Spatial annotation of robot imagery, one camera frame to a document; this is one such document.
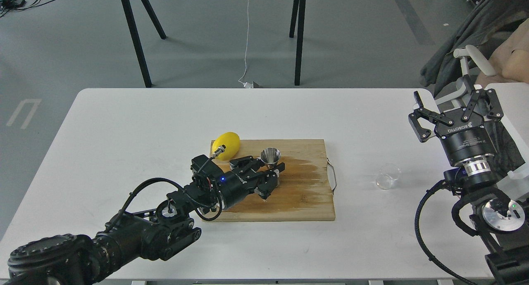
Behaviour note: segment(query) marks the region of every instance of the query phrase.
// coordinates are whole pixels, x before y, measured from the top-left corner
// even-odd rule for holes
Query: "robotiq logo text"
[[[472,128],[472,122],[469,122],[467,125],[459,126],[459,127],[452,128],[452,129],[448,129],[448,133],[456,132],[456,131],[467,129],[467,128]]]
[[[238,174],[236,174],[236,173],[233,173],[233,174],[235,174],[235,176],[241,181],[241,183],[243,183],[243,184],[248,183],[248,181],[243,180],[240,176],[238,176]]]

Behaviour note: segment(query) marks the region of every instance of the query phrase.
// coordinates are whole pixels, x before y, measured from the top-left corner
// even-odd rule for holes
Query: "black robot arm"
[[[427,191],[419,203],[415,216],[415,232],[419,245],[444,271],[468,284],[475,284],[448,269],[428,250],[419,230],[419,216],[423,205],[433,193],[447,189],[460,200],[452,208],[455,224],[470,236],[480,236],[491,252],[485,256],[499,285],[529,284],[529,225],[527,206],[512,201],[497,188],[498,176],[491,169],[488,159],[497,151],[491,137],[484,128],[485,117],[500,121],[503,110],[494,89],[472,90],[465,107],[440,114],[424,108],[417,92],[414,93],[418,108],[408,115],[420,142],[426,142],[431,130],[421,127],[418,118],[424,118],[435,125],[434,133],[441,141],[450,165],[455,169],[444,172],[444,180]],[[486,106],[486,111],[476,112],[478,101]],[[466,225],[459,211],[471,204],[474,213],[470,216],[474,228]],[[500,245],[491,234],[509,244]]]
[[[200,238],[202,230],[194,227],[191,212],[212,221],[251,193],[266,199],[285,170],[285,164],[275,160],[259,171],[265,165],[261,159],[244,157],[232,160],[231,170],[225,173],[211,160],[205,155],[193,158],[193,181],[185,187],[166,178],[141,183],[94,238],[57,235],[12,251],[10,280],[5,285],[91,285],[138,257],[166,261]],[[155,209],[126,211],[141,190],[157,182],[168,182],[177,191],[168,193],[167,200]],[[208,212],[215,215],[206,217]]]

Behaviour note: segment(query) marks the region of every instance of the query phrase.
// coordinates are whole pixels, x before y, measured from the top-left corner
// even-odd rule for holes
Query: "black table leg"
[[[145,55],[143,54],[143,49],[141,47],[140,35],[138,35],[138,28],[136,28],[136,22],[134,21],[134,16],[132,15],[131,3],[129,0],[121,0],[121,4],[123,5],[123,11],[125,11],[125,17],[127,19],[127,24],[129,25],[129,31],[131,32],[132,43],[134,44],[136,56],[138,57],[138,63],[140,63],[140,70],[141,75],[143,76],[143,82],[145,83],[146,88],[150,88],[153,84],[151,82],[151,77],[149,76],[147,62],[145,61]]]
[[[301,78],[301,57],[303,52],[303,30],[305,29],[305,5],[307,0],[299,0],[298,40],[296,48],[296,72],[294,74],[294,85],[299,86]]]
[[[158,31],[160,38],[163,40],[166,39],[167,35],[165,35],[164,29],[162,29],[162,25],[160,25],[160,21],[158,20],[149,0],[141,0],[141,2],[143,3],[145,10],[147,10],[147,14],[149,14],[149,16],[151,17],[151,20],[155,25],[156,31]]]
[[[299,7],[299,0],[294,0],[294,4],[292,6],[291,32],[289,33],[290,38],[294,38],[294,30],[296,29],[296,19],[297,19],[298,7]]]

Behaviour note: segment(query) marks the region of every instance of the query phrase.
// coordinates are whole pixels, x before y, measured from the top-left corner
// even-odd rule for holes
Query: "power adapter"
[[[246,89],[258,89],[258,88],[261,88],[261,86],[260,86],[259,84],[257,84],[256,82],[252,82],[252,83],[249,83],[249,82],[242,83],[242,86],[245,87]]]
[[[0,0],[0,6],[5,10],[15,10],[26,4],[26,0]]]

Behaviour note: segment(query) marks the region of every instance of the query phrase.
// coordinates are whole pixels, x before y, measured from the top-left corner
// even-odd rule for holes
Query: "black wire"
[[[26,8],[21,8],[21,9],[6,9],[5,12],[3,14],[0,14],[0,18],[2,18],[3,16],[5,16],[8,12],[22,12],[23,10],[27,10],[29,8],[32,8],[32,7],[36,7],[34,6],[35,4],[38,4],[40,3],[41,0],[35,0],[32,4],[30,4],[29,6],[27,6]]]
[[[217,214],[215,214],[215,216],[211,217],[211,218],[208,218],[204,215],[202,215],[200,213],[200,210],[197,208],[195,209],[195,212],[197,213],[198,217],[200,217],[202,220],[204,221],[214,221],[215,219],[217,219],[221,213],[222,213],[222,198],[221,198],[221,195],[220,195],[220,191],[219,191],[219,188],[217,187],[217,183],[214,184],[213,186],[215,188],[215,193],[216,193],[216,197],[217,197],[217,202],[219,203],[219,211],[217,212]]]
[[[211,156],[208,160],[206,160],[206,162],[204,162],[204,164],[202,164],[202,166],[197,170],[197,172],[195,172],[195,174],[193,174],[193,176],[196,176],[197,174],[200,173],[200,171],[202,169],[204,169],[204,167],[206,166],[206,164],[209,162],[209,161],[212,161],[213,160],[213,156]]]
[[[194,204],[197,204],[198,206],[201,206],[201,207],[204,207],[204,208],[212,208],[212,207],[214,207],[214,204],[206,205],[206,204],[202,204],[200,202],[197,202],[195,199],[193,199],[193,197],[191,197],[191,195],[189,195],[187,193],[187,191],[182,186],[178,185],[177,182],[173,182],[172,180],[169,180],[167,178],[150,178],[149,180],[146,180],[146,181],[142,182],[140,185],[138,185],[136,187],[136,189],[134,189],[134,191],[132,191],[130,193],[129,198],[127,198],[127,201],[125,202],[125,204],[123,205],[121,210],[119,210],[117,215],[107,223],[108,226],[106,227],[105,232],[106,233],[109,232],[110,230],[112,230],[112,228],[114,228],[114,226],[116,226],[117,221],[119,221],[121,219],[121,217],[125,213],[127,207],[129,207],[129,205],[131,204],[131,202],[134,199],[134,197],[136,197],[136,195],[138,195],[138,193],[140,193],[140,191],[142,191],[143,189],[147,188],[147,186],[152,185],[154,183],[158,183],[158,182],[167,182],[167,183],[175,186],[179,191],[182,191],[183,194],[185,194],[189,199],[191,199],[191,201]]]
[[[53,1],[55,1],[55,0],[50,0],[50,1],[48,1],[48,2],[45,2],[45,3],[39,4],[39,5],[35,5],[35,6],[29,6],[29,7],[26,7],[26,8],[17,9],[17,10],[15,10],[15,12],[22,12],[23,10],[28,10],[28,9],[30,9],[30,8],[35,8],[35,7],[43,6],[43,5],[48,4],[48,3],[51,3],[51,2],[53,2]]]
[[[451,274],[452,276],[456,277],[457,279],[461,280],[464,283],[467,283],[469,285],[477,285],[476,283],[465,279],[464,277],[461,277],[460,275],[454,273],[452,270],[447,268],[441,261],[439,261],[427,248],[426,244],[423,241],[423,238],[421,236],[421,231],[419,228],[419,219],[421,217],[421,211],[423,210],[423,206],[426,203],[426,201],[434,195],[437,191],[440,189],[445,188],[446,182],[444,180],[441,180],[437,182],[431,189],[427,190],[427,193],[424,195],[423,199],[421,199],[421,202],[419,202],[419,205],[417,207],[417,212],[415,213],[415,236],[417,237],[417,241],[419,242],[419,246],[421,246],[421,249],[423,249],[424,253],[428,256],[428,260],[435,263],[436,266],[438,266],[441,270],[444,270],[445,272]]]

